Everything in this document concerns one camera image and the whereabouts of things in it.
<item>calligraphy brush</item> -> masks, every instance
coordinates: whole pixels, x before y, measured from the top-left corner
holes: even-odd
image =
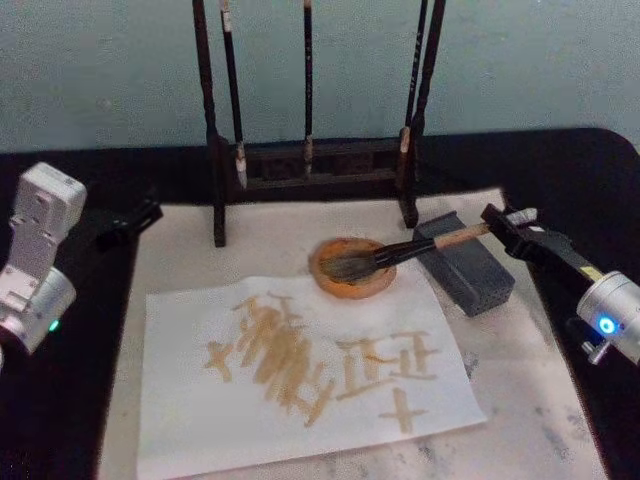
[[[527,208],[507,215],[507,219],[514,226],[530,223],[536,217],[535,208]],[[321,260],[320,270],[333,282],[355,283],[370,277],[382,268],[393,267],[431,250],[442,250],[459,245],[485,233],[489,233],[489,226],[486,223],[479,223],[434,238],[396,243],[376,250],[351,251]]]
[[[407,113],[404,127],[400,130],[400,152],[398,154],[398,172],[404,170],[409,152],[409,138],[411,134],[411,120],[413,118],[413,105],[416,98],[416,85],[418,83],[418,71],[420,70],[420,56],[422,55],[422,40],[424,38],[424,24],[427,17],[428,0],[422,0],[420,16],[418,17],[418,32],[416,34],[416,46],[413,53],[413,66],[411,68],[411,80],[409,82],[409,99],[407,101]],[[396,187],[402,188],[402,175],[396,177]]]
[[[311,175],[313,163],[313,57],[311,39],[311,0],[304,0],[304,73],[305,73],[305,175]]]
[[[229,93],[231,94],[231,112],[233,115],[233,133],[236,139],[236,170],[238,171],[240,185],[242,188],[247,188],[247,160],[244,153],[244,139],[242,137],[238,76],[236,74],[236,57],[233,51],[229,0],[220,0],[220,17],[222,18],[224,53],[227,58],[227,74],[229,76]]]

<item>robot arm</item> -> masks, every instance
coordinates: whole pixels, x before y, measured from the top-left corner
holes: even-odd
[[[53,263],[86,197],[84,185],[45,163],[20,177],[13,243],[0,273],[0,345],[7,352],[33,353],[74,301],[73,285]],[[0,348],[0,369],[2,359]]]
[[[578,254],[568,237],[539,225],[519,227],[493,205],[482,218],[507,254],[530,262],[557,278],[576,298],[576,313],[601,339],[582,349],[599,363],[610,346],[640,366],[640,287],[620,272],[603,274]]]

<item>table surface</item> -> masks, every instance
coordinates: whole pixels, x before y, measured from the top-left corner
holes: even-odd
[[[497,191],[421,199],[418,206],[421,221],[457,210],[471,223],[489,201],[501,202]],[[248,275],[306,273],[309,252],[332,236],[387,243],[410,236],[399,224],[393,201],[232,207],[230,242],[224,249],[212,247],[209,208],[164,211],[165,217],[141,239],[104,437],[102,480],[135,478],[147,293],[224,285]],[[303,224],[308,226],[301,230]],[[429,281],[489,417],[486,424],[203,478],[605,478],[528,270],[506,256],[496,239],[482,241],[516,278],[507,304],[469,319]],[[167,255],[178,249],[179,255]]]
[[[601,269],[618,269],[640,282],[640,208],[636,208],[640,204],[640,157],[620,135],[599,128],[570,128],[439,135],[425,142],[418,164],[418,195],[500,185],[513,206],[538,207],[546,225],[569,235],[578,251]],[[2,218],[9,216],[19,175],[39,161],[91,187],[90,216],[101,208],[126,212],[131,198],[144,190],[141,185],[149,183],[157,186],[164,203],[207,205],[212,200],[211,171],[203,146],[6,153],[0,154]],[[63,250],[70,240],[63,243]],[[9,244],[8,223],[0,222],[0,260]],[[134,256],[135,245],[114,252],[102,262],[105,265],[96,267],[90,262],[87,268],[95,270],[94,274],[65,315],[65,328],[30,360],[31,373],[22,382],[24,387],[31,393],[53,396],[28,395],[34,407],[28,418],[1,417],[3,428],[8,421],[27,432],[17,450],[12,448],[14,437],[3,438],[3,445],[10,442],[12,447],[9,451],[3,447],[2,458],[8,453],[10,461],[17,461],[17,471],[43,472],[50,478],[69,478],[70,472],[84,478],[94,471]],[[118,280],[110,270],[118,271]],[[576,299],[563,296],[552,277],[533,272],[533,278],[572,380],[580,389],[581,404],[608,471],[613,478],[636,478],[640,471],[640,371],[615,351],[593,368],[562,328],[575,312]],[[94,322],[93,337],[82,343],[87,311]],[[77,348],[78,339],[83,348]],[[52,363],[58,368],[55,378]],[[4,377],[0,389],[6,387]],[[48,383],[44,389],[41,380]],[[67,396],[73,392],[78,400],[53,401],[58,391]],[[10,398],[5,393],[2,401]],[[33,432],[42,434],[34,437]]]

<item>brush bristles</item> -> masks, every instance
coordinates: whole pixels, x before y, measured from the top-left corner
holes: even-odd
[[[356,283],[373,275],[378,266],[373,253],[353,252],[322,260],[320,270],[333,282]]]

